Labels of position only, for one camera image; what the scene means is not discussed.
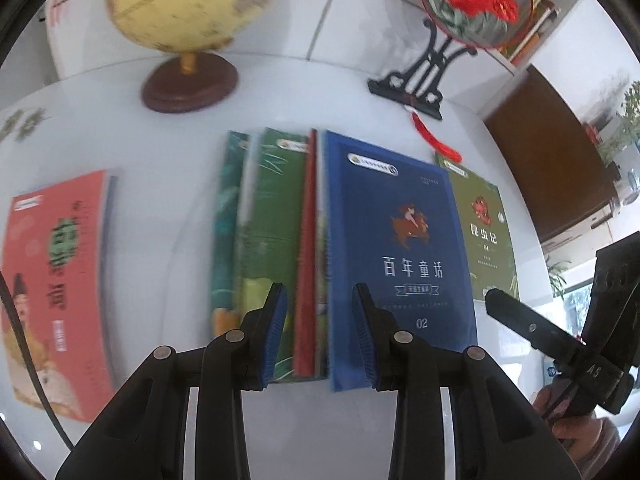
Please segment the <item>person's right hand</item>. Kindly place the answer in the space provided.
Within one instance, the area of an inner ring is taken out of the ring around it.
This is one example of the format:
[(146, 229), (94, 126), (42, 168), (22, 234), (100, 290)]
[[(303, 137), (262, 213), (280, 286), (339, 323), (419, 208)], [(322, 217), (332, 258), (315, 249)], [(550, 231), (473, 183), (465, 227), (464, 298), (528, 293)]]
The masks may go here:
[(607, 417), (595, 414), (566, 417), (565, 411), (573, 399), (571, 391), (551, 415), (551, 431), (559, 440), (569, 440), (567, 453), (583, 479), (593, 479), (620, 445), (620, 434)]

